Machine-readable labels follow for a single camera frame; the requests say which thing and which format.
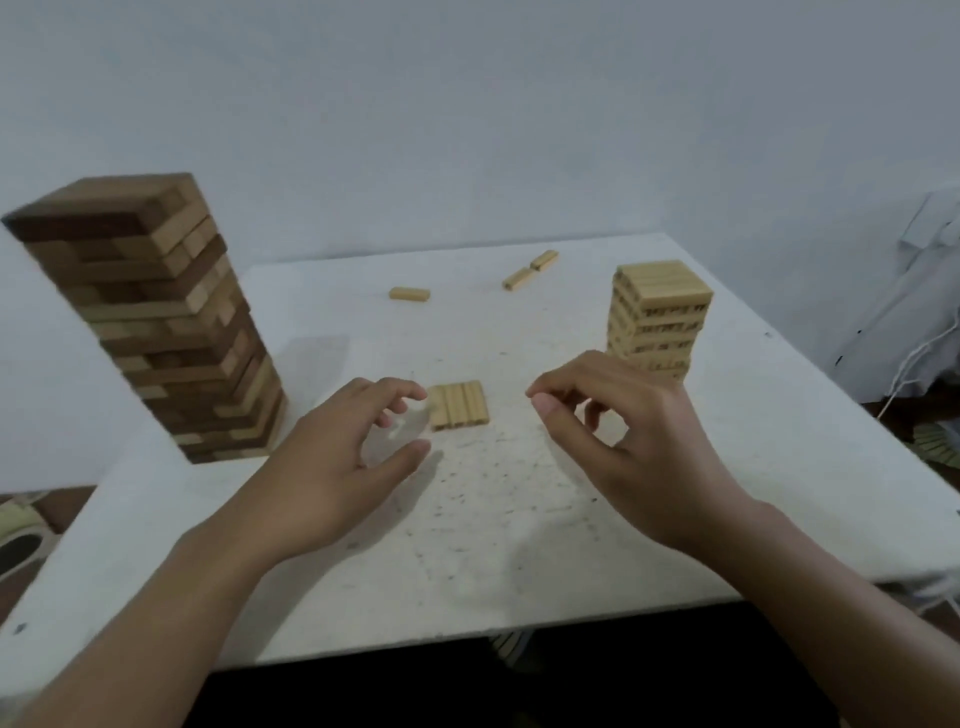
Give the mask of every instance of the small light wood block tower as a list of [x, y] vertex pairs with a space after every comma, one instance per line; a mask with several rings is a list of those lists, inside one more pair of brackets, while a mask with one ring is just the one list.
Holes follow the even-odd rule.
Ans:
[[286, 398], [192, 175], [85, 178], [3, 223], [191, 462], [269, 451]]
[[712, 299], [709, 286], [679, 260], [618, 266], [607, 353], [683, 381]]

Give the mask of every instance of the left hand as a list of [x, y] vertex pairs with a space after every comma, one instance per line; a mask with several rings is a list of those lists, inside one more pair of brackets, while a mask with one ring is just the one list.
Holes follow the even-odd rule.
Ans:
[[390, 425], [386, 410], [406, 412], [404, 398], [426, 396], [408, 379], [354, 379], [300, 418], [263, 467], [201, 527], [265, 569], [333, 544], [430, 451], [429, 441], [415, 440], [372, 468], [360, 457], [371, 427]]

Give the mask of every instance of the stack of wooden blocks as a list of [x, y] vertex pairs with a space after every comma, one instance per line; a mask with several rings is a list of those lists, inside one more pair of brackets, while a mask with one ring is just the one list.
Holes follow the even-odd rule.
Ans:
[[607, 353], [683, 381], [712, 299], [709, 286], [679, 260], [618, 266]]
[[286, 397], [192, 175], [86, 178], [3, 222], [191, 462], [269, 451]]

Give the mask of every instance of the hand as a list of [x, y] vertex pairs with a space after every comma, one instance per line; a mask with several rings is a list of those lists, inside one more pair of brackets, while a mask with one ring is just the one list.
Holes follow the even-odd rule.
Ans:
[[430, 451], [415, 440], [367, 468], [360, 447], [371, 427], [390, 425], [389, 409], [426, 391], [406, 379], [354, 379], [300, 418], [270, 459], [206, 525], [214, 540], [268, 569], [334, 543], [382, 503]]
[[[716, 524], [753, 502], [720, 462], [677, 382], [585, 352], [540, 375], [527, 396], [597, 490], [665, 546], [694, 551]], [[581, 423], [575, 410], [583, 402]], [[629, 428], [612, 448], [593, 435], [609, 409]]]

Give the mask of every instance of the white wall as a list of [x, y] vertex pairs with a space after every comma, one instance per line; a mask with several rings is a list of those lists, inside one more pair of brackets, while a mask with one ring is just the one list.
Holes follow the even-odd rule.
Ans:
[[[825, 366], [960, 179], [958, 28], [948, 0], [13, 0], [0, 208], [189, 169], [239, 268], [664, 227]], [[2, 486], [95, 479], [135, 402], [0, 262]]]

